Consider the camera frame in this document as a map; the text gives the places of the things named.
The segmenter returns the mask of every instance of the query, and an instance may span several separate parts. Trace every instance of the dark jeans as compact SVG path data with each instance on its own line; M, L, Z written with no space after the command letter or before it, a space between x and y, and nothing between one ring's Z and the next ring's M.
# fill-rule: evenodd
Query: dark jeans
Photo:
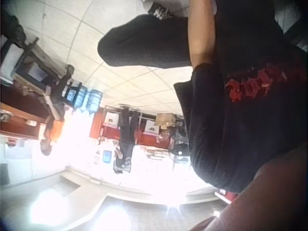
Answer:
M54 108L59 113L61 121L64 121L64 115L65 115L64 103L61 101L62 92L64 91L64 88L66 87L67 82L69 81L70 78L71 78L70 75L63 76L60 82L54 87L54 89L51 90L50 94L50 100Z
M123 142L135 145L135 131L137 127L138 112L134 111L129 121L129 110L123 109L120 118L120 147Z
M274 21L273 2L270 0L216 2L217 47L220 48L218 56L224 61L236 60L235 56L249 55L248 49L240 51L239 55L232 52L230 57L230 50L224 49L229 38L232 39L231 43L242 42L237 41L238 32L253 34L246 29L256 31L267 24L273 24L274 29L279 30ZM190 66L187 28L188 19L185 17L161 21L152 15L139 15L122 26L112 28L99 42L98 53L110 66L143 65L163 69ZM267 36L268 31L260 30L260 33Z
M98 53L110 66L190 66L187 22L187 18L161 21L139 15L111 29L99 42Z
M116 165L131 165L131 157L135 146L135 131L138 126L138 112L132 113L129 121L129 110L123 109L120 118L120 151L123 154L123 159L116 161Z

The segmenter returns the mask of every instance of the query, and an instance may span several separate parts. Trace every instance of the red graphic print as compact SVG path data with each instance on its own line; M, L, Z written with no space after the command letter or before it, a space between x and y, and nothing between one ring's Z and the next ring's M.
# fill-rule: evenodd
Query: red graphic print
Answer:
M229 82L226 84L226 87L231 86L231 91L229 97L232 99L232 102L237 100L241 100L242 92L240 89L240 83L234 79L230 79Z
M300 62L295 62L292 67L286 64L266 64L266 68L259 70L257 76L242 80L241 83L230 79L225 87L231 86L229 97L232 102L235 102L240 101L243 97L254 99L261 89L263 89L263 96L265 96L273 83L284 83L289 79L307 81L305 68Z
M245 96L250 96L252 98L255 98L261 89L255 78L248 78L247 81L242 81L241 84L244 86Z
M285 82L287 80L287 77L282 70L283 67L281 65L267 64L265 68L265 72L269 78L275 79L278 83Z
M264 95L266 95L273 84L273 80L266 74L265 69L258 71L257 79L261 80L261 87L265 89Z

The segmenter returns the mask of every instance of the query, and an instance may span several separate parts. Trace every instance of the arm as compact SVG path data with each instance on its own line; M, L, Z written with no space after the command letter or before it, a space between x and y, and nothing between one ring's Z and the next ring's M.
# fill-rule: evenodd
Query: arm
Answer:
M192 66L212 63L215 21L211 0L190 0L188 18L189 53Z
M46 87L46 93L44 94L44 99L45 99L46 103L48 104L54 119L55 120L60 120L59 113L54 108L53 103L51 102L50 93L51 93L51 88L50 88L50 86L47 86Z
M264 165L247 189L205 231L285 230L283 227L289 228L304 214L306 206L305 143Z

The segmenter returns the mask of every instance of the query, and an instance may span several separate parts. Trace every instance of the sneaker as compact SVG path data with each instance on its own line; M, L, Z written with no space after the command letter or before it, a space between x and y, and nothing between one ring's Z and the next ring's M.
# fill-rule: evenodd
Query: sneaker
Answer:
M154 17L158 18L159 20L165 20L168 18L176 17L174 14L170 12L169 9L162 6L158 2L155 1L145 1L143 3L145 10Z
M119 103L119 108L121 108L121 109L130 109L131 106L128 105L128 104Z
M131 110L132 110L133 112L139 112L139 111L140 111L140 108L138 108L138 107L132 107Z

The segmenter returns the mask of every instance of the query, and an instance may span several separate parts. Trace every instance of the box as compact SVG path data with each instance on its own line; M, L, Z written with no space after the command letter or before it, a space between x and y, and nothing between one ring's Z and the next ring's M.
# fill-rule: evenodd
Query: box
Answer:
M167 127L175 127L176 120L172 113L158 113L156 115L155 125L160 126L162 129Z

